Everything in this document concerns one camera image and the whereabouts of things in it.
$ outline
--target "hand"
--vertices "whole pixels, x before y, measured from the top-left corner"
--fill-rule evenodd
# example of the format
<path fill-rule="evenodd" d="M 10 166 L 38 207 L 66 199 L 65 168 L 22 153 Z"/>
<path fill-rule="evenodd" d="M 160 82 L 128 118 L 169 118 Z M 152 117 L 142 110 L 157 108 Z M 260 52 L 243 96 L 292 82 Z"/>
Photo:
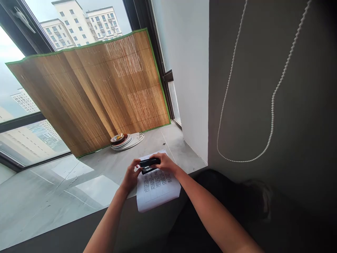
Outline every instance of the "hand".
<path fill-rule="evenodd" d="M 135 187 L 137 184 L 137 178 L 139 173 L 143 170 L 143 168 L 138 168 L 135 172 L 134 168 L 136 165 L 139 165 L 140 159 L 134 159 L 130 166 L 127 168 L 124 179 L 120 188 L 125 189 L 128 193 Z"/>
<path fill-rule="evenodd" d="M 160 159 L 160 164 L 151 165 L 151 168 L 158 168 L 165 172 L 171 172 L 173 175 L 175 175 L 177 171 L 181 169 L 165 153 L 157 153 L 157 154 L 152 155 L 150 158 Z"/>

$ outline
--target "black stapler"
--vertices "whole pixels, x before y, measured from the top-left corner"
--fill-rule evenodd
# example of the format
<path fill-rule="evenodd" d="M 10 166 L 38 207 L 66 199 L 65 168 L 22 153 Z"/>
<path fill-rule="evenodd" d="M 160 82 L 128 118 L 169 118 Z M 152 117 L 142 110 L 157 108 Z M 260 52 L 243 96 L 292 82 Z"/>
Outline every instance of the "black stapler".
<path fill-rule="evenodd" d="M 151 159 L 146 159 L 140 161 L 139 165 L 143 168 L 142 174 L 149 173 L 150 171 L 155 170 L 156 168 L 151 168 L 150 166 L 153 164 L 160 164 L 160 159 L 159 158 L 151 158 Z"/>

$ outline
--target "cloudy sky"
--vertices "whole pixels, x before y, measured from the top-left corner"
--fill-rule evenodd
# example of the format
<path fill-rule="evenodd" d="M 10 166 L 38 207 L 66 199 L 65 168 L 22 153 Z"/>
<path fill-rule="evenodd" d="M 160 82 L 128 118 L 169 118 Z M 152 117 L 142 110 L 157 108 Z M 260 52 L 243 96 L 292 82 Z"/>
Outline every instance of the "cloudy sky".
<path fill-rule="evenodd" d="M 35 15 L 36 19 L 39 22 L 42 22 L 50 19 L 61 18 L 55 7 L 51 4 L 53 1 L 54 0 L 26 0 L 26 3 Z M 123 0 L 77 0 L 77 2 L 82 7 L 83 12 L 113 6 L 123 34 L 131 32 Z M 10 97 L 18 92 L 21 85 L 7 68 L 5 63 L 21 60 L 24 55 L 1 27 L 0 38 L 0 106 L 14 117 L 21 117 L 27 114 L 26 111 Z"/>

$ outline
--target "person's right hand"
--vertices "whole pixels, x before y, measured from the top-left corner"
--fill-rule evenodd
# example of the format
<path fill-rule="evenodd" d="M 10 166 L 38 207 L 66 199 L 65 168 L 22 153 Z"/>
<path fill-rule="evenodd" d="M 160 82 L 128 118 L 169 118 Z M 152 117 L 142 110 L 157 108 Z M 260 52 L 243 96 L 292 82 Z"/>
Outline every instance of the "person's right hand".
<path fill-rule="evenodd" d="M 176 165 L 165 153 L 157 153 L 152 155 L 150 158 L 159 158 L 160 164 L 153 164 L 151 168 L 158 168 L 165 172 L 171 172 L 173 175 L 181 169 L 178 165 Z"/>

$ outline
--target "document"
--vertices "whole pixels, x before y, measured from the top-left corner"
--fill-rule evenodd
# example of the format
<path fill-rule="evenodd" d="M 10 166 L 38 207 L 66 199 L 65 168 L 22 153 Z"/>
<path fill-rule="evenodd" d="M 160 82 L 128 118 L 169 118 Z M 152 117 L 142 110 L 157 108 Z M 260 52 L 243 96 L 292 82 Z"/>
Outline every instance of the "document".
<path fill-rule="evenodd" d="M 153 154 L 140 157 L 139 159 L 149 159 Z M 180 183 L 171 173 L 155 169 L 145 175 L 139 174 L 137 179 L 137 206 L 140 213 L 144 213 L 152 208 L 160 206 L 179 197 Z"/>

